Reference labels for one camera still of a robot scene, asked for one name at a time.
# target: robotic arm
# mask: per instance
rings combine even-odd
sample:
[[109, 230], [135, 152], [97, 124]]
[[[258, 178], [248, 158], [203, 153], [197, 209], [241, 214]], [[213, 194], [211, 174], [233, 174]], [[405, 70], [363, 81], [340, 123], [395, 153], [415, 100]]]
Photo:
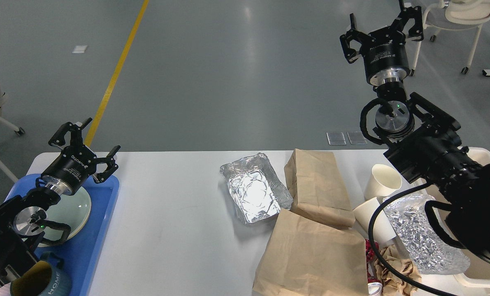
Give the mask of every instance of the robotic arm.
[[[429, 222], [437, 235], [453, 247], [469, 249], [490, 263], [490, 164], [482, 166], [467, 156], [456, 131], [459, 122], [433, 103], [413, 92], [406, 95], [403, 79], [410, 73], [405, 54], [406, 36], [402, 32], [409, 19], [415, 24], [409, 36], [423, 39], [420, 7], [404, 7], [393, 24], [365, 34], [356, 30], [354, 15], [351, 29], [340, 36], [349, 63], [362, 56], [367, 82], [373, 85], [377, 98], [362, 109], [360, 128], [371, 142], [388, 146], [384, 156], [412, 183], [424, 178], [435, 184], [449, 203], [437, 201], [425, 205]], [[352, 49], [350, 41], [361, 44]], [[367, 113], [378, 106], [375, 136], [367, 130]], [[420, 126], [415, 129], [415, 118]], [[454, 240], [439, 225], [434, 208], [449, 213], [446, 225]]]
[[[120, 146], [115, 146], [107, 157], [98, 158], [83, 144], [82, 129], [90, 122], [63, 124], [49, 140], [50, 146], [62, 151], [36, 181], [36, 188], [24, 197], [16, 195], [0, 205], [0, 287], [21, 277], [38, 258], [34, 250], [40, 242], [58, 245], [65, 242], [71, 228], [69, 225], [48, 221], [46, 210], [58, 204], [63, 194], [74, 195], [89, 176], [95, 183], [102, 183], [118, 168], [113, 156]], [[70, 133], [70, 144], [64, 136]], [[97, 173], [97, 165], [106, 163], [104, 172]], [[44, 229], [61, 230], [59, 240], [44, 238]]]

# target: crumpled brown paper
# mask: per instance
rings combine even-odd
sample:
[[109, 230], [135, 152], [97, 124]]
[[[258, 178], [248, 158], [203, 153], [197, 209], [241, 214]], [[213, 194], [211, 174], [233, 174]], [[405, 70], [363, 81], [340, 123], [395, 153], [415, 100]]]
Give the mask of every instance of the crumpled brown paper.
[[263, 296], [367, 296], [365, 240], [282, 208], [253, 290]]
[[290, 210], [313, 221], [352, 227], [354, 214], [332, 152], [295, 149], [285, 166]]
[[[393, 268], [398, 270], [401, 274], [406, 275], [414, 281], [420, 282], [421, 275], [418, 273], [418, 269], [411, 259], [399, 259], [397, 247], [395, 245], [390, 245], [380, 250], [380, 255], [384, 257], [388, 264], [391, 264]], [[410, 296], [413, 291], [417, 288], [406, 283], [405, 281], [399, 279], [393, 273], [391, 273], [387, 268], [380, 264], [379, 260], [374, 263], [376, 269], [376, 277], [382, 279], [382, 284], [384, 285], [384, 291], [382, 295], [384, 296], [395, 296], [398, 291], [402, 295]]]

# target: blue tray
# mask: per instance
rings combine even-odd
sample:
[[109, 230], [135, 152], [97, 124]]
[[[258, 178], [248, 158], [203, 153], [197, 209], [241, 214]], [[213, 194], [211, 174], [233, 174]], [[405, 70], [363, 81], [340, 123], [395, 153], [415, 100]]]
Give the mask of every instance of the blue tray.
[[[24, 196], [35, 187], [35, 180], [40, 174], [31, 174], [15, 183], [5, 200], [15, 195]], [[36, 256], [45, 251], [53, 251], [65, 260], [64, 271], [72, 279], [70, 296], [86, 296], [91, 286], [98, 257], [104, 244], [111, 214], [115, 208], [118, 195], [118, 179], [111, 176], [104, 183], [95, 184], [88, 178], [82, 186], [91, 197], [91, 213], [82, 230], [62, 245], [56, 247], [39, 247]]]

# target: yellow floor line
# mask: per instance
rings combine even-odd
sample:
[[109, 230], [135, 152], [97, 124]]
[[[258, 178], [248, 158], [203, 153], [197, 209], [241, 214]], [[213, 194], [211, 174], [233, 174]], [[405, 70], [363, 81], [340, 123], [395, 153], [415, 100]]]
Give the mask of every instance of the yellow floor line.
[[148, 6], [148, 2], [149, 0], [144, 0], [143, 2], [143, 6], [139, 11], [139, 15], [137, 15], [137, 19], [133, 24], [132, 32], [130, 32], [130, 35], [128, 36], [128, 40], [124, 45], [124, 49], [122, 50], [121, 57], [118, 59], [117, 66], [115, 67], [115, 71], [113, 71], [113, 75], [111, 76], [111, 79], [109, 81], [108, 88], [106, 88], [106, 92], [104, 93], [104, 96], [102, 97], [102, 101], [100, 102], [100, 105], [98, 107], [97, 113], [95, 114], [95, 118], [93, 118], [93, 122], [91, 123], [91, 127], [89, 128], [89, 132], [87, 133], [86, 139], [84, 141], [84, 144], [86, 144], [87, 146], [91, 145], [91, 142], [93, 141], [93, 137], [97, 132], [98, 124], [100, 124], [102, 115], [104, 114], [106, 106], [108, 105], [109, 97], [113, 92], [113, 88], [115, 88], [115, 83], [117, 83], [117, 79], [119, 74], [121, 73], [122, 66], [124, 65], [124, 61], [126, 60], [126, 56], [128, 56], [128, 52], [130, 52], [130, 47], [132, 47], [133, 39], [135, 38], [135, 34], [137, 34], [139, 24], [141, 24], [141, 20], [143, 19], [143, 15], [144, 12], [146, 11], [146, 7]]

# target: plate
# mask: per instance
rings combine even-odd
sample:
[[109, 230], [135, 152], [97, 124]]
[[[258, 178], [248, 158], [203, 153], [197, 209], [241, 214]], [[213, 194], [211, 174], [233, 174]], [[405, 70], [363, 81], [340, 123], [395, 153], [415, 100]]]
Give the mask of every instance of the plate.
[[[50, 206], [47, 209], [47, 219], [58, 223], [64, 223], [71, 226], [68, 240], [74, 237], [86, 224], [91, 213], [91, 198], [89, 193], [81, 187], [74, 195], [61, 195], [58, 204]], [[60, 238], [62, 232], [49, 227], [45, 229], [44, 238], [55, 241]], [[40, 243], [39, 247], [47, 247], [46, 244]]]

